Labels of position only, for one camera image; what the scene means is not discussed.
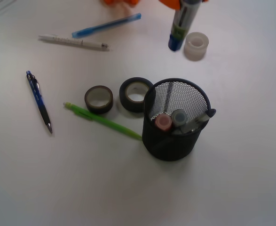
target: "blue pen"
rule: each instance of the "blue pen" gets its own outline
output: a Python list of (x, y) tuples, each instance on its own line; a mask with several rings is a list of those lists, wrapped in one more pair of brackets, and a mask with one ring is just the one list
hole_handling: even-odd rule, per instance
[(107, 28), (111, 28), (111, 27), (114, 27), (114, 26), (117, 26), (117, 25), (125, 24), (125, 23), (132, 22), (132, 21), (139, 20), (139, 19), (141, 19), (141, 13), (137, 13), (135, 15), (128, 16), (128, 17), (125, 17), (123, 19), (115, 20), (115, 21), (108, 22), (106, 24), (98, 25), (98, 26), (95, 26), (95, 27), (88, 27), (88, 28), (83, 29), (83, 30), (78, 31), (78, 32), (73, 32), (72, 37), (75, 38), (75, 39), (79, 39), (79, 38), (82, 38), (84, 36), (91, 35), (95, 32), (99, 32), (99, 31), (102, 31), (102, 30), (107, 29)]
[(51, 122), (50, 122), (46, 107), (44, 105), (42, 95), (40, 93), (39, 83), (38, 83), (37, 79), (35, 78), (35, 76), (33, 74), (31, 74), (30, 71), (26, 71), (26, 74), (27, 74), (27, 79), (28, 79), (29, 85), (32, 89), (35, 101), (38, 104), (39, 112), (42, 115), (42, 118), (43, 118), (48, 130), (50, 131), (50, 133), (52, 133)]

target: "white pen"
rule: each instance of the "white pen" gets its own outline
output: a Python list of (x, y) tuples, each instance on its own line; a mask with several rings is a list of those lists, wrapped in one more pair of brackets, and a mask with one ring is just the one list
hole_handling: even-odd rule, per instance
[(42, 40), (59, 42), (59, 43), (66, 43), (66, 44), (71, 44), (71, 45), (75, 45), (75, 46), (100, 48), (102, 50), (108, 50), (109, 49), (109, 45), (105, 44), (105, 43), (89, 42), (89, 41), (85, 41), (83, 39), (62, 38), (62, 37), (59, 37), (55, 34), (39, 35), (39, 38), (42, 39)]

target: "mesh cup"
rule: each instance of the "mesh cup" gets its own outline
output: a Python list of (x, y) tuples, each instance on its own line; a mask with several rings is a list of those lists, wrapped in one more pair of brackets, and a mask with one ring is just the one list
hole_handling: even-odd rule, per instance
[(147, 150), (156, 158), (175, 161), (187, 156), (193, 149), (201, 130), (196, 127), (191, 133), (173, 135), (154, 124), (155, 118), (182, 109), (188, 121), (211, 109), (209, 99), (196, 84), (184, 79), (165, 79), (153, 85), (144, 98), (144, 123), (142, 140)]

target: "green mechanical pencil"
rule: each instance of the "green mechanical pencil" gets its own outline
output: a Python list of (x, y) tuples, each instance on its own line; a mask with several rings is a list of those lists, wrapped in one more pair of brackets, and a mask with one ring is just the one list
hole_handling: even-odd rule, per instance
[(117, 123), (114, 123), (114, 122), (112, 122), (112, 121), (110, 121), (110, 120), (108, 120), (106, 118), (103, 118), (103, 117), (101, 117), (99, 115), (93, 114), (93, 113), (91, 113), (91, 112), (89, 112), (89, 111), (87, 111), (87, 110), (85, 110), (85, 109), (83, 109), (81, 107), (73, 105), (73, 104), (71, 104), (69, 102), (66, 102), (63, 105), (66, 108), (72, 110), (76, 115), (78, 115), (80, 117), (83, 117), (83, 118), (88, 119), (90, 121), (94, 120), (96, 122), (101, 123), (102, 125), (110, 127), (110, 128), (112, 128), (112, 129), (114, 129), (116, 131), (119, 131), (120, 133), (123, 133), (123, 134), (128, 135), (128, 136), (133, 137), (133, 138), (136, 138), (138, 140), (142, 139), (142, 137), (139, 134), (133, 132), (132, 130), (130, 130), (130, 129), (124, 127), (124, 126), (121, 126), (121, 125), (119, 125)]

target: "black tape roll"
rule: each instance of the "black tape roll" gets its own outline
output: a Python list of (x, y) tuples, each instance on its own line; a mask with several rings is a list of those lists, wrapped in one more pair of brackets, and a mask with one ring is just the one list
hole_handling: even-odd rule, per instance
[(147, 79), (139, 77), (128, 79), (120, 87), (120, 102), (128, 111), (140, 113), (143, 112), (144, 100), (134, 101), (128, 96), (128, 93), (131, 91), (130, 89), (135, 90), (135, 85), (140, 86), (140, 89), (144, 89), (145, 94), (152, 87), (152, 83)]
[(107, 113), (113, 107), (113, 93), (106, 86), (94, 86), (86, 92), (85, 102), (90, 112)]

